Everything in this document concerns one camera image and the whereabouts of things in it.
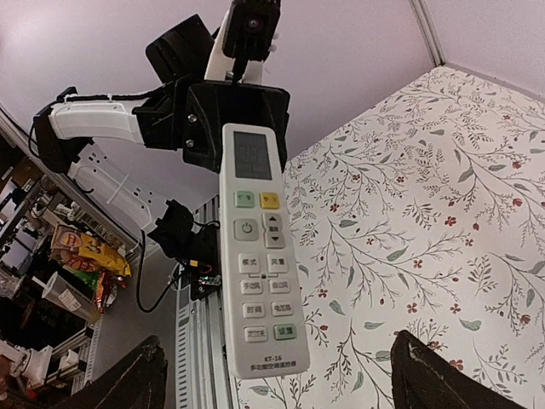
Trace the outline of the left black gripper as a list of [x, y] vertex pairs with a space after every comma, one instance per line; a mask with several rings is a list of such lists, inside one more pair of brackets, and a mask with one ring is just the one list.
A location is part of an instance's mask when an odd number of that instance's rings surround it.
[[188, 88], [181, 134], [183, 161], [218, 173], [226, 124], [252, 125], [274, 131], [281, 168], [287, 162], [286, 131], [290, 93], [284, 89], [248, 84], [200, 83]]

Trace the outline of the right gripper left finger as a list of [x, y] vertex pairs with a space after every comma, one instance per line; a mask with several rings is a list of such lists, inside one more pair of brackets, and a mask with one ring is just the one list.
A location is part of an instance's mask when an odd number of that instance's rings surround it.
[[55, 405], [65, 409], [165, 408], [167, 360], [151, 335], [76, 394]]

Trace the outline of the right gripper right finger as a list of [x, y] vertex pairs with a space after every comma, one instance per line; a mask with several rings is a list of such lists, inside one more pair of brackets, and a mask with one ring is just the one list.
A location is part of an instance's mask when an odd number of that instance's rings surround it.
[[395, 409], [520, 407], [459, 372], [407, 330], [396, 336], [390, 355]]

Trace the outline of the white air conditioner remote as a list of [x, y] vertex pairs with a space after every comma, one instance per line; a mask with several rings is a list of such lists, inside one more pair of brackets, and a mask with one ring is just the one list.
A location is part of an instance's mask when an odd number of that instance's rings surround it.
[[310, 355], [273, 130], [225, 124], [220, 183], [222, 301], [229, 372], [303, 373]]

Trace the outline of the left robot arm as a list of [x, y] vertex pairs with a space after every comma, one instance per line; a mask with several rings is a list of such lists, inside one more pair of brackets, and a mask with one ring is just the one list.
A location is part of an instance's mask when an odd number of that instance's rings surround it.
[[54, 173], [89, 182], [150, 239], [182, 241], [191, 213], [103, 170], [92, 146], [102, 138], [181, 151], [186, 163], [219, 176], [230, 235], [253, 240], [272, 231], [265, 214], [286, 206], [290, 94], [264, 86], [262, 73], [279, 19], [278, 2], [235, 1], [216, 32], [195, 15], [146, 48], [159, 88], [132, 95], [66, 89], [33, 120], [40, 159]]

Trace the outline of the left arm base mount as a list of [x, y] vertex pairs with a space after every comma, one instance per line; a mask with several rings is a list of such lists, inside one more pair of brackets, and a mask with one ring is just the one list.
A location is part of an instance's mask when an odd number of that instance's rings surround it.
[[202, 300], [221, 288], [218, 221], [197, 222], [193, 213], [175, 200], [166, 202], [163, 216], [154, 222], [147, 237], [182, 271], [175, 275], [188, 285], [190, 298]]

